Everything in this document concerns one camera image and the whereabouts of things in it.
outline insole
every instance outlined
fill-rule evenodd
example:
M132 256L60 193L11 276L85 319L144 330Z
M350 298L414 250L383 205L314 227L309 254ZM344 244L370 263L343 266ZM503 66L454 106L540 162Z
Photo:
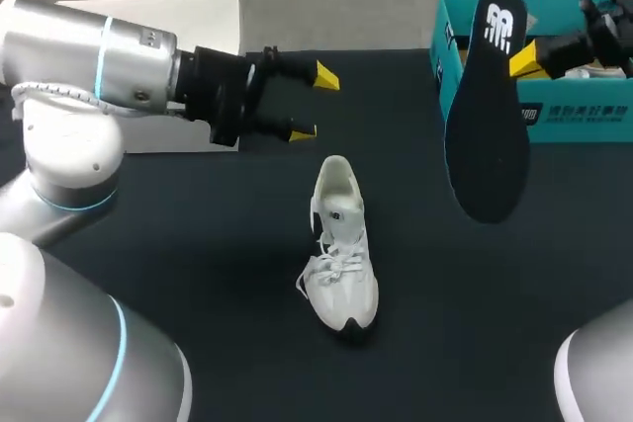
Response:
M471 41L446 121L451 186L472 219L504 221L525 188L530 146L509 59L525 43L522 0L480 0Z
M323 206L327 211L357 211L358 201L350 195L332 194L323 198Z

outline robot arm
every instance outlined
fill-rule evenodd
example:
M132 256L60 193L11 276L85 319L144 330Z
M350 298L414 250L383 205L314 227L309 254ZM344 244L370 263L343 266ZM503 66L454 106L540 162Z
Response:
M276 75L338 90L320 62L265 48L250 61L203 47L180 50L174 34L31 0L0 3L0 83L23 122L26 169L0 189L0 231L47 246L113 208L123 137L112 115L205 121L210 141L244 133L285 141L316 127L265 118L258 105ZM168 108L176 103L179 109Z

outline black tablecloth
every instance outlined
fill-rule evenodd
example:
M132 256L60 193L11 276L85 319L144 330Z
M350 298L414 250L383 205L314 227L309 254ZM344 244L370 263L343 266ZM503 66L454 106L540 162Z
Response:
M314 118L317 141L128 157L118 210L50 252L180 345L192 422L559 422L560 344L633 295L633 146L534 146L511 220L477 225L452 200L427 53L318 57L339 94L280 82L264 106ZM3 114L0 182L23 160ZM295 290L328 154L368 210L381 301L362 349Z

